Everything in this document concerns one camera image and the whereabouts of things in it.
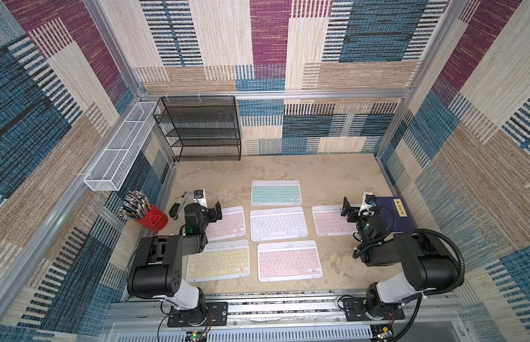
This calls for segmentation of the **white keyboard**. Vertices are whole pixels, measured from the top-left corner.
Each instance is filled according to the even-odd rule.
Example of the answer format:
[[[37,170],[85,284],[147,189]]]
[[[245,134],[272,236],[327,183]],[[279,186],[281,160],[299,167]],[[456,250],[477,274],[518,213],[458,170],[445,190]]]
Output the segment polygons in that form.
[[[308,236],[302,207],[250,211],[251,240],[265,242]]]

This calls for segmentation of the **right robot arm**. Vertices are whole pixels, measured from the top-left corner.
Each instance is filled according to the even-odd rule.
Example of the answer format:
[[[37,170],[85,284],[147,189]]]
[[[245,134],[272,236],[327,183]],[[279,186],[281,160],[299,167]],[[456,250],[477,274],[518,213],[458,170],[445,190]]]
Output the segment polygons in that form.
[[[366,192],[360,205],[343,200],[342,217],[354,224],[353,259],[368,267],[400,265],[400,273],[372,283],[363,299],[343,299],[347,319],[403,318],[401,306],[414,299],[451,292],[464,283],[466,265],[447,236],[414,223],[401,197]]]

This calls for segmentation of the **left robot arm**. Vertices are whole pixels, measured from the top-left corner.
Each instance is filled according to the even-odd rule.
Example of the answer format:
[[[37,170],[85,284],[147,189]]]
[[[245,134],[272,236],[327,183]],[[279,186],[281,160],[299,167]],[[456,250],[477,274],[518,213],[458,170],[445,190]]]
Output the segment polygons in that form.
[[[206,228],[221,219],[219,202],[210,209],[192,203],[185,207],[185,226],[179,235],[143,239],[128,272],[128,294],[170,304],[169,326],[212,323],[213,313],[206,306],[203,290],[182,279],[182,260],[204,251],[208,243]]]

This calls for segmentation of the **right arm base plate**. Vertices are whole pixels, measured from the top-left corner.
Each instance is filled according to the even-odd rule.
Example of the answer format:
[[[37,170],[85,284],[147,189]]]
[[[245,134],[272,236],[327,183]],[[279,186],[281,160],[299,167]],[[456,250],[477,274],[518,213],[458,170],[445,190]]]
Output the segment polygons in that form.
[[[368,301],[364,297],[344,295],[337,299],[337,306],[345,313],[347,321],[396,321],[406,318],[400,304],[384,304]]]

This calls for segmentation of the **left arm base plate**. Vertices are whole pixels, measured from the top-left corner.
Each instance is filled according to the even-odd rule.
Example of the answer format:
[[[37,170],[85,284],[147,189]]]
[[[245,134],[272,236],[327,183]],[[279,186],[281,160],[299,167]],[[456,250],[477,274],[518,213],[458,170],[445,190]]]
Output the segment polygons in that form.
[[[229,304],[227,302],[199,304],[196,309],[181,310],[180,312],[172,309],[167,320],[167,327],[203,329],[207,326],[226,326],[228,313]]]

